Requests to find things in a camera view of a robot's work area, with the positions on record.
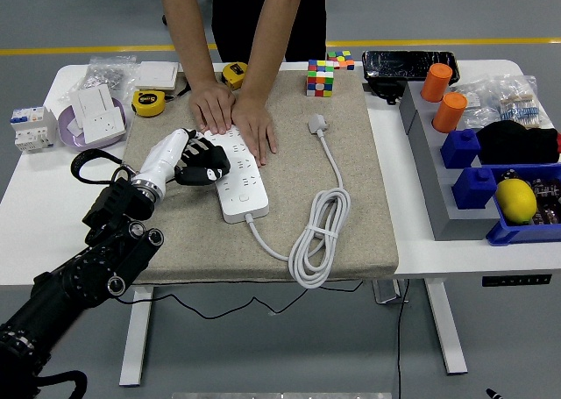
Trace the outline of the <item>person's right hand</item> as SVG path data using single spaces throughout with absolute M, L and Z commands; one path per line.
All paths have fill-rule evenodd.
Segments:
M 225 134 L 231 128 L 235 97 L 221 82 L 205 81 L 191 85 L 189 108 L 200 132 Z

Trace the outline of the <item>person's left hand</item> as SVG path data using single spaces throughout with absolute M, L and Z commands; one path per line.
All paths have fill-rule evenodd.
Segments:
M 278 151 L 273 119 L 266 108 L 266 99 L 241 93 L 233 105 L 231 118 L 257 164 L 265 166 L 268 152 Z

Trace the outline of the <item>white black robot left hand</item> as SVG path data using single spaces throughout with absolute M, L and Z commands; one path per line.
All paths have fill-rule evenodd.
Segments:
M 172 180 L 180 185 L 205 186 L 226 176 L 230 169 L 221 146 L 213 145 L 198 131 L 180 128 L 151 149 L 131 183 L 151 190 L 162 200 L 166 184 Z

